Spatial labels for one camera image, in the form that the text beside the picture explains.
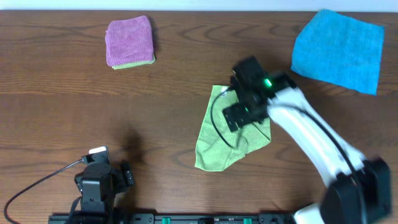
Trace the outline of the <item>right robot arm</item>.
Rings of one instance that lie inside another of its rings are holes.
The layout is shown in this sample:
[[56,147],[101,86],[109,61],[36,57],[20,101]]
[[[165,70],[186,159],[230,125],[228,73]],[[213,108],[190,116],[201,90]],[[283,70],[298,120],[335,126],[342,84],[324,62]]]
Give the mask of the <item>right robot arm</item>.
[[392,213],[387,163],[381,158],[369,160],[348,144],[286,73],[236,73],[228,89],[238,97],[223,110],[230,131],[273,120],[311,160],[327,188],[321,203],[296,211],[292,223],[376,223]]

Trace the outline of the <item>green microfiber cloth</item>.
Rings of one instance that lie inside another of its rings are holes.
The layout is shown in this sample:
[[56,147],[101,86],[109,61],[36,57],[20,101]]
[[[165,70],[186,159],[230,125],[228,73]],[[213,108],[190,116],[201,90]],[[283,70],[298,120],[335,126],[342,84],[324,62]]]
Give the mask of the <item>green microfiber cloth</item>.
[[249,124],[231,132],[222,109],[238,102],[227,86],[214,85],[195,147],[195,167],[207,172],[222,172],[247,154],[271,142],[271,121]]

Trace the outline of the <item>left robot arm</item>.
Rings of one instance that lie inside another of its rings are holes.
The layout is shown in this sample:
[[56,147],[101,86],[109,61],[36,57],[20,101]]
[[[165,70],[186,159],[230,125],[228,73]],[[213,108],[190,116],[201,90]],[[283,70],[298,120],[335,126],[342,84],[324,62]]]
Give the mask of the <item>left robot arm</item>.
[[81,192],[83,214],[106,218],[113,213],[116,195],[134,185],[127,161],[122,161],[119,169],[107,162],[91,163],[75,176],[75,182]]

